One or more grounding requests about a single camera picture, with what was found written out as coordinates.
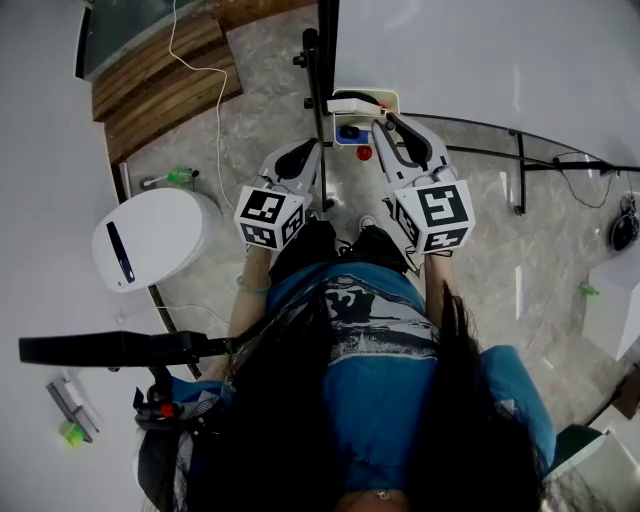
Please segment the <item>white black whiteboard eraser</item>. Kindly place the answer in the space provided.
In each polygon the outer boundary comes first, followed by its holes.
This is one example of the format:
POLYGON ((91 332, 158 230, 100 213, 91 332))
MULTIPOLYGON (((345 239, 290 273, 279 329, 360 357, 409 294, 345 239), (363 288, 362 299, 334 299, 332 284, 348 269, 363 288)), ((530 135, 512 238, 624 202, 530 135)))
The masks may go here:
POLYGON ((376 98, 359 91, 336 92, 327 101, 327 110, 336 115, 379 116, 383 109, 376 98))

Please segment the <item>person's right forearm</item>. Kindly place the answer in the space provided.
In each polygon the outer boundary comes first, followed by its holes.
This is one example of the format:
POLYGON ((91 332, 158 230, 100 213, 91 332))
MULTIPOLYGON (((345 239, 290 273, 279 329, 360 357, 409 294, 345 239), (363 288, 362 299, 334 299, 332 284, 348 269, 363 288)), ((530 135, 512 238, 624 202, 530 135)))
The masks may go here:
POLYGON ((444 289, 458 295, 452 255, 427 254, 424 256, 424 282, 426 317, 437 328, 441 327, 444 309, 444 289))

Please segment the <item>person's black trousers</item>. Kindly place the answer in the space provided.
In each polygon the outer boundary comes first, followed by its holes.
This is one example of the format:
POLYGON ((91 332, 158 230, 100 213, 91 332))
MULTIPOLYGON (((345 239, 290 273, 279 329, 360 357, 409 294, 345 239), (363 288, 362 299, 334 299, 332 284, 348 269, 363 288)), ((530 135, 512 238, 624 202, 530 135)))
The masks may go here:
POLYGON ((362 262, 405 274, 409 270, 404 254, 381 227, 366 229, 356 241, 339 251, 336 231, 329 221, 306 223, 277 256, 269 275, 273 285, 280 284, 298 271, 327 263, 362 262))

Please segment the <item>green spray bottle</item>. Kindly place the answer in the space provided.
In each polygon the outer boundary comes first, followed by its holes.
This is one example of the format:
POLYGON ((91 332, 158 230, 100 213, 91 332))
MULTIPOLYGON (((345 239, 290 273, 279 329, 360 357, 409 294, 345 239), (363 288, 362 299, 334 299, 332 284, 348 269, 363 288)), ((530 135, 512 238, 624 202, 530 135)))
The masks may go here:
POLYGON ((200 171, 193 168, 174 168, 166 175, 157 178, 146 178, 140 182, 142 190, 151 190, 163 184, 182 189, 195 189, 195 181, 200 171))

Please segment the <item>dark glass panel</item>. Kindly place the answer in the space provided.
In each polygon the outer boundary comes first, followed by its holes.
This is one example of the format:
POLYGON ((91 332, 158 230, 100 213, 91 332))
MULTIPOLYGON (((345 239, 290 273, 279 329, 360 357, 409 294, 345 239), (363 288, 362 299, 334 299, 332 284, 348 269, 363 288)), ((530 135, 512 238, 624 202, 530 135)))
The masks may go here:
POLYGON ((92 82, 175 18, 207 12, 210 0, 81 0, 75 76, 92 82))

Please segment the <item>glass table with black frame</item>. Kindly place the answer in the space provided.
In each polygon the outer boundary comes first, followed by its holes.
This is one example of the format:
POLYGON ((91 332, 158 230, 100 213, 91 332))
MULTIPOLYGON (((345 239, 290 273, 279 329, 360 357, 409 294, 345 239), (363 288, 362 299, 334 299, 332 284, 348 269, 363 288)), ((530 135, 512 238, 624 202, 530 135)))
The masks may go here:
MULTIPOLYGON (((325 137, 325 117, 329 115, 327 101, 333 94, 335 79, 335 63, 337 55, 337 35, 339 24, 340 0, 317 0, 318 24, 317 30, 308 28, 303 32, 302 52, 295 56, 292 63, 307 70, 310 95, 304 99, 304 107, 314 113, 316 136, 325 149, 335 146, 332 138, 325 137)), ((517 143, 517 152, 504 153, 485 148, 449 145, 448 150, 454 153, 491 156, 518 163, 519 203, 514 207, 514 213, 522 216, 526 213, 526 176, 532 172, 559 172, 596 170, 602 177, 613 173, 640 174, 640 166, 616 165, 607 161, 591 158, 588 162, 562 161, 554 157, 549 161, 527 157, 524 151, 526 134, 520 130, 505 127, 503 129, 517 143)))

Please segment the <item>bright green small container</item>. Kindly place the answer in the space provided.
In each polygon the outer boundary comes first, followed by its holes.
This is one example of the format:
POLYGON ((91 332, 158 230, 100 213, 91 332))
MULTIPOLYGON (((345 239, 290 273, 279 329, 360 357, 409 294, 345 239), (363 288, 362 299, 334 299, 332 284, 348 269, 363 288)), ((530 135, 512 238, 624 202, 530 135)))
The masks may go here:
POLYGON ((65 443, 72 448, 81 446, 85 442, 85 435, 82 429, 69 421, 60 425, 59 434, 65 443))

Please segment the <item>grey metal shelf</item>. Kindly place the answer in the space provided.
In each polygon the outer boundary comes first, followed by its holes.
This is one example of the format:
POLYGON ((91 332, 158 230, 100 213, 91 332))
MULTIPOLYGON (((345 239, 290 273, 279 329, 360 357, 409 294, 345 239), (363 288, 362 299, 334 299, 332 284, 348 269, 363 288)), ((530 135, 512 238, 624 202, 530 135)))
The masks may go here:
POLYGON ((92 444, 100 432, 98 415, 79 382, 71 375, 62 373, 46 386, 46 390, 64 417, 64 422, 78 425, 84 432, 84 443, 92 444))

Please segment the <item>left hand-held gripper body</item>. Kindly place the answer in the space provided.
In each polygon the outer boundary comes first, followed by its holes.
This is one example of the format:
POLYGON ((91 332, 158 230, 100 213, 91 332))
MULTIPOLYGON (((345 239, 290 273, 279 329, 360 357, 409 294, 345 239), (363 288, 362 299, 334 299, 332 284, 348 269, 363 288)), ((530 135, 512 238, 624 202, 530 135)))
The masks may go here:
POLYGON ((305 223, 316 172, 304 171, 294 179, 263 170, 251 186, 244 186, 234 222, 242 240, 252 246, 282 251, 305 223))

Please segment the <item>brown wooden platform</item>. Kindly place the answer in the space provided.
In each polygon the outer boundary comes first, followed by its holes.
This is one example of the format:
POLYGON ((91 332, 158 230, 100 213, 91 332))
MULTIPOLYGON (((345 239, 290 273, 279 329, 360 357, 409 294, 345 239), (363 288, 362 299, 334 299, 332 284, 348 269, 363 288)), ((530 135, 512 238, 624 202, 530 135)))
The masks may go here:
POLYGON ((201 12, 178 20, 104 71, 92 85, 93 120, 119 164, 185 121, 243 93, 218 21, 201 12))

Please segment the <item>white cabinet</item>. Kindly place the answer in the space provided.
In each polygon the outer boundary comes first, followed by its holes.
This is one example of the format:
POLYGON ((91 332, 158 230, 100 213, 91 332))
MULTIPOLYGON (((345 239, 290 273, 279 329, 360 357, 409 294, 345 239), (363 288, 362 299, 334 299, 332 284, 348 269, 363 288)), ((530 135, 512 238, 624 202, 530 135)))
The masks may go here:
POLYGON ((630 248, 589 272, 582 335, 614 360, 640 338, 640 250, 630 248))

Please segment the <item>white whiteboard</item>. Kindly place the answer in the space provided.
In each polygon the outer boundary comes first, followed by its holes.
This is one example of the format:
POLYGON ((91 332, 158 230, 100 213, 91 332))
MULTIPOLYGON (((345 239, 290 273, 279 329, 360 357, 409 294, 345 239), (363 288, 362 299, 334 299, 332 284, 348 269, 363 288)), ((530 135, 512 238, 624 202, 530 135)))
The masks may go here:
POLYGON ((334 83, 640 166, 640 0, 340 0, 334 83))

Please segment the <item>white toilet with black strip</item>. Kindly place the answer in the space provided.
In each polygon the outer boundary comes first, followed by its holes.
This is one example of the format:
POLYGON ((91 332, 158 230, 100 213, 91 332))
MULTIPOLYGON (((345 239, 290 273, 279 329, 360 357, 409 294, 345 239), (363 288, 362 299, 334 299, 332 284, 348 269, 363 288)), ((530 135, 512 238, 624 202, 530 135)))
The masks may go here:
POLYGON ((179 188, 142 192, 111 211, 92 236, 97 272, 112 291, 155 285, 183 270, 213 243, 221 225, 209 197, 179 188))

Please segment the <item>cream tray of markers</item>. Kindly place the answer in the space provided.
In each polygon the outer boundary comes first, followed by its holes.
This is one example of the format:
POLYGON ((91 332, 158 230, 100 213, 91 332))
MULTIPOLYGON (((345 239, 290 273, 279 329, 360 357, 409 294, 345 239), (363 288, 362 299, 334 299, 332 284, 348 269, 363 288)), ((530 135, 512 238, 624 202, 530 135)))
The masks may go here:
POLYGON ((332 122, 333 122, 334 142, 338 146, 356 146, 356 147, 359 147, 361 145, 370 146, 373 143, 373 136, 371 131, 372 122, 374 120, 380 120, 382 122, 387 121, 386 116, 390 112, 393 112, 396 114, 400 113, 399 97, 394 91, 384 90, 384 89, 343 88, 343 89, 336 89, 333 92, 333 95, 336 92, 340 92, 340 91, 359 91, 359 92, 369 94, 374 98, 376 98, 380 102, 380 104, 384 107, 384 109, 379 116, 365 116, 365 115, 353 115, 353 114, 336 115, 329 112, 331 114, 332 122), (345 145, 339 144, 336 141, 336 128, 343 125, 357 126, 361 130, 366 130, 368 132, 368 142, 366 144, 345 144, 345 145))

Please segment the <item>person's blue printed shirt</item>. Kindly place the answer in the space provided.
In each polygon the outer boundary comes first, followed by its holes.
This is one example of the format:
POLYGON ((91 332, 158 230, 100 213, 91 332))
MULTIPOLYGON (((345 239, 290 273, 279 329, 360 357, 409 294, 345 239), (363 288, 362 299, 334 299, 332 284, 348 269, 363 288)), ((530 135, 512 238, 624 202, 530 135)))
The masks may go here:
POLYGON ((517 352, 482 350, 459 295, 440 328, 403 274, 307 267, 233 338, 224 409, 140 471, 168 512, 539 512, 550 418, 517 352), (390 501, 372 490, 388 489, 390 501))

